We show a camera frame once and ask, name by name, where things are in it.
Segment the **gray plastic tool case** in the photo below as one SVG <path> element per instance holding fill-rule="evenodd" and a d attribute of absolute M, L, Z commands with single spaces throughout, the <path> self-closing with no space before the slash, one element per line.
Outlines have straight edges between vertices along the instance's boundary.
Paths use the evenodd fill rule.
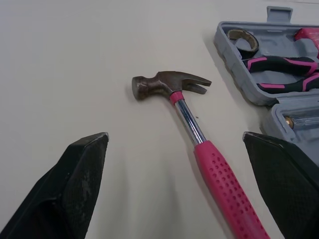
<path fill-rule="evenodd" d="M 284 116 L 303 115 L 319 117 L 319 89 L 309 92 L 291 92 L 285 94 L 268 94 L 258 88 L 257 83 L 286 84 L 293 83 L 301 77 L 280 72 L 264 71 L 249 73 L 242 62 L 236 46 L 247 47 L 246 41 L 232 42 L 227 38 L 230 29 L 244 29 L 253 34 L 259 41 L 259 51 L 253 58 L 262 55 L 281 57 L 307 56 L 319 62 L 318 50 L 310 39 L 295 41 L 295 33 L 311 25 L 290 24 L 292 9 L 287 7 L 267 7 L 267 22 L 220 22 L 214 38 L 218 52 L 224 57 L 228 69 L 243 94 L 259 106 L 273 106 L 262 122 L 267 135 L 274 136 L 296 144 L 319 166 L 319 126 L 291 129 Z"/>

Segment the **case latch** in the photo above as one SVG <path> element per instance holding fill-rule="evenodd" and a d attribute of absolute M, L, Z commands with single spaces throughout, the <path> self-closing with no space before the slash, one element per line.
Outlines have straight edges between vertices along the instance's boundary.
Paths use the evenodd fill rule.
<path fill-rule="evenodd" d="M 293 9 L 283 6 L 267 7 L 267 22 L 290 23 Z"/>

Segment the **pink handle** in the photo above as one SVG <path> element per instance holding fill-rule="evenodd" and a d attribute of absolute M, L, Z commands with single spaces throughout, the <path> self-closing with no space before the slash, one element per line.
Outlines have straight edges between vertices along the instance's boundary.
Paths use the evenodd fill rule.
<path fill-rule="evenodd" d="M 210 141 L 195 146 L 202 177 L 239 239 L 269 239 L 246 194 L 225 158 Z"/>

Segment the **hammer head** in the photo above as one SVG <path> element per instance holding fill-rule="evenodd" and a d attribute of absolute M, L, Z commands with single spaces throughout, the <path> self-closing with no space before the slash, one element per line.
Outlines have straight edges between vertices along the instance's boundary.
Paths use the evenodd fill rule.
<path fill-rule="evenodd" d="M 210 86 L 211 81 L 184 72 L 161 71 L 153 78 L 133 77 L 132 90 L 137 100 L 143 100 L 153 94 L 161 94 L 169 98 L 172 93 L 181 90 L 205 94 L 206 89 L 197 84 Z"/>

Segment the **beige tabletop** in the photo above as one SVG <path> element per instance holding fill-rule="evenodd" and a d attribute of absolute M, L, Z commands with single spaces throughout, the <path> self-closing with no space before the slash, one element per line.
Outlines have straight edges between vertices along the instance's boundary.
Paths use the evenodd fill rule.
<path fill-rule="evenodd" d="M 243 132 L 260 132 L 267 109 L 243 98 L 213 45 L 220 21 L 265 21 L 268 5 L 293 7 L 293 23 L 319 24 L 318 5 L 287 1 L 1 1 L 0 229 L 67 145 L 107 131 L 86 238 L 231 238 L 170 103 L 133 98 L 133 76 L 173 70 L 212 81 L 186 101 L 266 231 L 283 238 L 242 142 Z"/>

